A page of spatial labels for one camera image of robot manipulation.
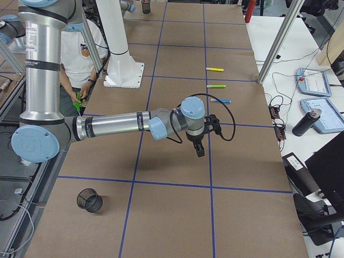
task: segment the red cylinder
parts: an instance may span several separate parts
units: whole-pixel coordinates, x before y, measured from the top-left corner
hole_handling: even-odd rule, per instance
[[[245,23],[249,23],[251,20],[252,13],[254,11],[254,8],[256,7],[257,0],[249,0],[246,15],[245,15]]]

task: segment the light blue joint cap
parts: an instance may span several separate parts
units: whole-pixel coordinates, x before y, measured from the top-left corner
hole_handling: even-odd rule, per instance
[[[15,15],[4,15],[0,17],[0,20],[3,20],[4,22],[18,22],[19,18]]]
[[[135,5],[131,5],[130,9],[128,10],[129,13],[133,13],[136,9],[136,6]]]
[[[68,24],[67,27],[63,29],[63,31],[80,32],[82,31],[83,26],[84,26],[83,23]]]
[[[4,42],[5,45],[7,45],[8,43],[10,43],[12,41],[12,39],[9,36],[7,36],[3,33],[0,33],[0,40],[2,42]]]
[[[19,0],[19,1],[30,7],[43,8],[43,7],[47,7],[56,3],[58,0]]]
[[[200,98],[187,97],[181,105],[183,115],[190,119],[201,119],[205,115],[204,104]]]
[[[12,136],[12,148],[23,160],[44,162],[60,150],[60,144],[49,130],[37,125],[24,125]]]
[[[159,117],[154,117],[148,121],[149,130],[155,140],[161,140],[167,137],[167,130]]]

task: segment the white t-shirt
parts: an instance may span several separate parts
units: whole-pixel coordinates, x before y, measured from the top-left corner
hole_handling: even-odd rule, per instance
[[[93,22],[87,20],[95,44],[107,47],[103,36]],[[108,54],[106,48],[97,47],[100,58]],[[61,33],[61,63],[66,70],[71,86],[81,88],[89,79],[94,67],[90,52],[86,46],[81,32],[62,31]]]

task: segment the person's arm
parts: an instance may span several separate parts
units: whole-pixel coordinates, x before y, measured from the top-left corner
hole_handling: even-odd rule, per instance
[[[92,81],[95,81],[95,82],[97,81],[97,72],[96,72],[96,69],[94,67],[92,69],[92,72],[91,72],[89,79]],[[81,94],[82,99],[87,97],[92,86],[93,86],[93,83],[90,81],[87,81],[84,85],[82,85],[81,90],[80,90],[80,94]]]
[[[81,102],[76,98],[76,93],[73,91],[69,78],[66,74],[65,68],[61,65],[60,69],[60,84],[64,87],[64,90],[70,95],[72,102]]]

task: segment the person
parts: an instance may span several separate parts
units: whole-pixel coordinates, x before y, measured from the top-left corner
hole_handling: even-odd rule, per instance
[[[108,54],[107,46],[99,28],[87,20],[103,63]],[[60,112],[65,117],[78,116],[74,102],[77,92],[81,99],[88,101],[97,80],[97,71],[81,32],[62,31],[61,33],[61,70],[60,70]]]

